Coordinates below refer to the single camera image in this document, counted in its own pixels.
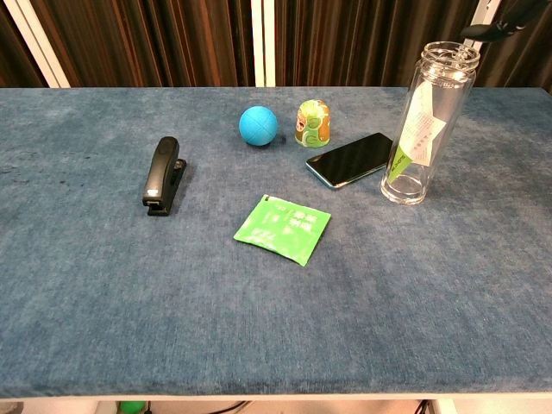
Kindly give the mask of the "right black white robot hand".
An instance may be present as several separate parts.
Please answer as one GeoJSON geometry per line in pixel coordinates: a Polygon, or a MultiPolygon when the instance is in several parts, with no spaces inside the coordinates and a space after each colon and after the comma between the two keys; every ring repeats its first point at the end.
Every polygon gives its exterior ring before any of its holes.
{"type": "Polygon", "coordinates": [[[492,24],[474,24],[464,28],[460,37],[463,40],[495,42],[525,29],[527,24],[551,4],[546,0],[518,0],[505,14],[492,24]]]}

